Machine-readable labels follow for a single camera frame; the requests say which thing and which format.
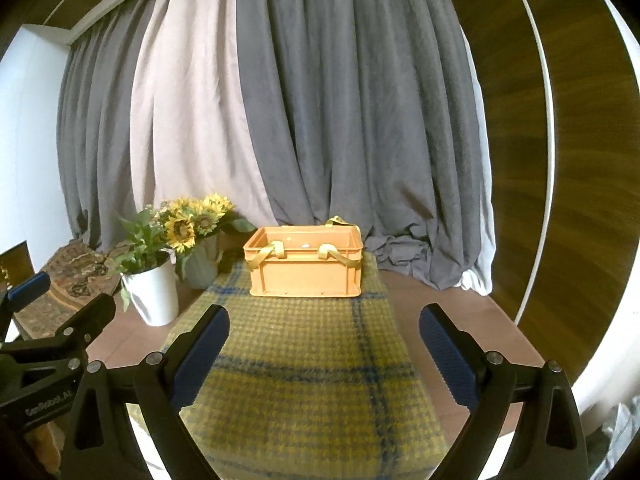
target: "white flower pot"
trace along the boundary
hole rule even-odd
[[[131,303],[149,326],[163,326],[178,317],[178,291],[171,260],[139,274],[123,274]]]

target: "patterned rug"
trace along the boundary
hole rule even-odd
[[[113,294],[120,283],[116,263],[79,240],[60,248],[42,267],[51,287],[15,314],[22,336],[36,339],[54,335],[56,329],[101,292]]]
[[[229,338],[180,411],[218,475],[424,480],[447,445],[373,256],[359,298],[256,298],[240,253],[221,267],[165,345],[210,304],[228,310]],[[130,412],[144,427],[139,408]]]

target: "plaid blanket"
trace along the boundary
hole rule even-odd
[[[180,412],[218,475],[424,480],[446,441],[373,256],[359,298],[256,298],[241,254],[225,263],[166,342],[213,303],[229,312],[229,338]]]

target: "brown floor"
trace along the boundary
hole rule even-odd
[[[388,287],[390,301],[395,308],[398,330],[450,442],[456,439],[464,426],[468,411],[455,403],[422,343],[418,332],[418,316],[423,306],[439,303],[456,326],[469,332],[486,351],[497,350],[513,363],[538,366],[543,363],[529,341],[490,298],[459,288],[440,292],[413,278],[385,270],[382,271],[382,280]],[[199,293],[180,284],[180,311],[187,308]],[[163,327],[147,326],[135,308],[131,307],[123,313],[119,296],[116,302],[118,313],[115,319],[87,349],[90,360],[103,361],[109,368],[137,364],[149,352],[160,349],[175,323]],[[519,406],[513,406],[502,428],[503,433],[514,430],[519,413]]]
[[[398,330],[450,442],[456,439],[464,426],[468,410],[453,400],[420,338],[418,316],[426,304],[438,303],[458,329],[469,332],[483,350],[497,350],[516,364],[540,366],[544,363],[536,349],[491,298],[460,288],[435,290],[413,278],[388,270],[382,270],[381,275],[396,311]],[[515,429],[519,415],[520,405],[513,405],[502,427],[502,434]]]

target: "gray curtain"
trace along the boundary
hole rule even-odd
[[[71,48],[58,110],[58,161],[72,231],[107,251],[135,215],[129,163],[131,88],[155,0],[127,0]]]
[[[478,258],[478,117],[450,0],[238,0],[242,97],[276,220],[357,223],[446,288]]]

